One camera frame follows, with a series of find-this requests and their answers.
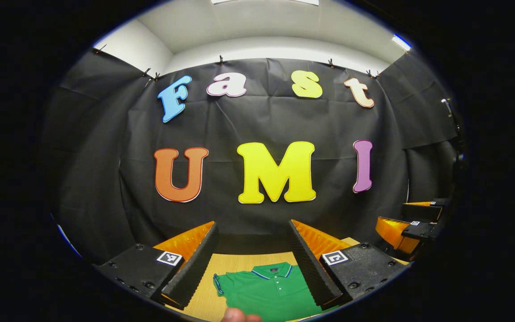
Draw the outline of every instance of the shirt collar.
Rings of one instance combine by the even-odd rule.
[[[272,272],[271,269],[277,268],[278,271]],[[272,265],[255,266],[252,269],[252,273],[258,275],[262,279],[269,280],[274,276],[288,277],[291,273],[293,266],[287,262],[277,263]]]

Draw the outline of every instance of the green polo shirt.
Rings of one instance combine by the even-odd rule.
[[[214,274],[218,296],[225,296],[229,308],[257,314],[263,322],[283,322],[306,318],[334,308],[321,310],[297,265],[277,263],[256,266],[252,271]]]

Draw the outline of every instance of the white ceiling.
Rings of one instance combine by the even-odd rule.
[[[404,51],[393,32],[342,0],[319,6],[291,0],[171,0],[137,18],[173,53],[227,39],[286,36],[317,39],[393,63]]]

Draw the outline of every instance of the screw hole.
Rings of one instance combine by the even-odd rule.
[[[143,285],[146,288],[154,288],[154,283],[152,282],[144,282]]]

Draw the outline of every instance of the white wall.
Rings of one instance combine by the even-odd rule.
[[[164,43],[154,35],[149,28],[138,20],[113,30],[110,34],[95,43],[94,47],[105,53],[122,59],[141,71],[148,68],[148,74],[162,74],[170,58],[174,55]]]
[[[336,66],[357,71],[383,71],[390,64],[342,45],[306,38],[294,37],[248,37],[230,39],[201,45],[175,54],[164,69],[164,74],[187,67],[216,63],[231,59],[304,59],[327,63],[333,59]]]

